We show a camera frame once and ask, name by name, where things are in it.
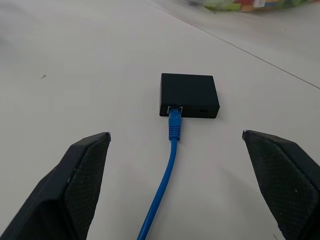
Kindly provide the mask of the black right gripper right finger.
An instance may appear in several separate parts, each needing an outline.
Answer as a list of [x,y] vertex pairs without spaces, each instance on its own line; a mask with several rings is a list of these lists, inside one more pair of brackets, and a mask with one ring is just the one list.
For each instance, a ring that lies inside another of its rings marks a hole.
[[260,192],[286,240],[320,238],[320,167],[295,142],[242,133]]

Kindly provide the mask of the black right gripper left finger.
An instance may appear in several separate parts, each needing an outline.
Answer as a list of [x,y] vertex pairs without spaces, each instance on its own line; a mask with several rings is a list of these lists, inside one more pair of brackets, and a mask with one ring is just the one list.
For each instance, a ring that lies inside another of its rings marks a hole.
[[103,181],[111,135],[72,144],[33,189],[1,235],[2,240],[85,240]]

